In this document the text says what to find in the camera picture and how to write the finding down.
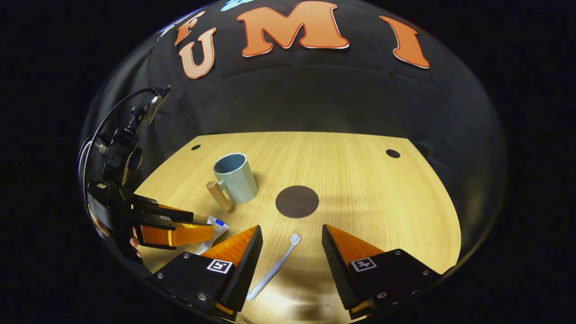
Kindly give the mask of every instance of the mug handle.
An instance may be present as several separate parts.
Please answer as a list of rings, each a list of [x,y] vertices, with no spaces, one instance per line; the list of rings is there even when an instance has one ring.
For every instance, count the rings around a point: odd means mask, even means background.
[[[232,209],[232,203],[226,198],[226,196],[224,196],[224,193],[222,192],[222,189],[225,187],[226,184],[223,180],[221,180],[220,183],[216,183],[216,181],[212,180],[206,184],[206,188],[214,200],[216,200],[220,208],[229,212]]]

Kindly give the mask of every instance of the toothbrush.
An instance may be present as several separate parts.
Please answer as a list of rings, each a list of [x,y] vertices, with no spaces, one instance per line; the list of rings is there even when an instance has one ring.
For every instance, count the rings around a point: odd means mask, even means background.
[[[260,293],[262,288],[264,288],[264,286],[270,281],[270,279],[272,279],[272,277],[276,274],[276,272],[278,272],[284,261],[286,261],[286,259],[288,258],[290,252],[292,252],[294,246],[300,243],[300,235],[298,234],[292,235],[292,237],[290,238],[290,243],[292,243],[292,246],[290,246],[288,252],[286,252],[284,257],[280,261],[276,262],[276,264],[272,267],[272,269],[270,269],[270,271],[264,276],[264,278],[262,278],[262,280],[260,280],[260,282],[256,286],[254,286],[254,288],[252,288],[252,290],[246,295],[246,300],[254,299],[258,295],[258,293]]]

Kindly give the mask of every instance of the wooden tabletop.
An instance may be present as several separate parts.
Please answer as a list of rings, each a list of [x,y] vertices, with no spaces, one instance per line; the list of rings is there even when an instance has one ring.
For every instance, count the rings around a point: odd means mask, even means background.
[[[386,150],[395,150],[394,158]],[[231,212],[214,201],[206,183],[215,180],[222,156],[246,154],[258,193]],[[314,213],[288,218],[276,196],[290,186],[306,186],[319,197]],[[136,194],[230,225],[215,244],[260,225],[264,244],[251,289],[290,247],[300,243],[260,294],[246,301],[236,323],[350,323],[321,243],[322,225],[342,229],[384,251],[401,248],[442,274],[457,262],[460,225],[440,179],[408,139],[364,134],[266,132],[203,135],[194,138],[156,169]],[[177,250],[139,247],[144,265],[156,272]]]

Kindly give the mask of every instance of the wooden dowel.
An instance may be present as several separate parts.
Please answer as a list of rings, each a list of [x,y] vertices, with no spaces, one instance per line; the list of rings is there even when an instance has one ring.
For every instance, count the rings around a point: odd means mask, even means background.
[[[224,196],[222,190],[220,190],[220,186],[216,183],[216,181],[212,180],[206,184],[206,188],[214,197],[214,200],[218,203],[220,208],[229,212],[232,209],[232,203]]]

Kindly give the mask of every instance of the human hand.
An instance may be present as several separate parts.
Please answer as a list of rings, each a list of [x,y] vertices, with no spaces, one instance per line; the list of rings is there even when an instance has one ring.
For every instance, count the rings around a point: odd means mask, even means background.
[[[90,217],[92,218],[92,221],[96,225],[96,232],[98,232],[98,235],[100,235],[101,238],[104,238],[104,236],[110,236],[110,231],[108,230],[108,228],[104,224],[102,224],[101,221],[99,221],[96,218],[96,216],[94,216],[94,214],[92,213],[92,210],[90,209],[90,205],[88,205],[88,211],[90,212]],[[138,242],[135,227],[132,227],[132,233],[134,234],[134,237],[132,237],[130,239],[130,245],[132,245],[134,247],[134,249],[136,250],[136,255],[140,259],[142,259],[142,254],[137,249],[138,245],[140,245],[140,242]]]

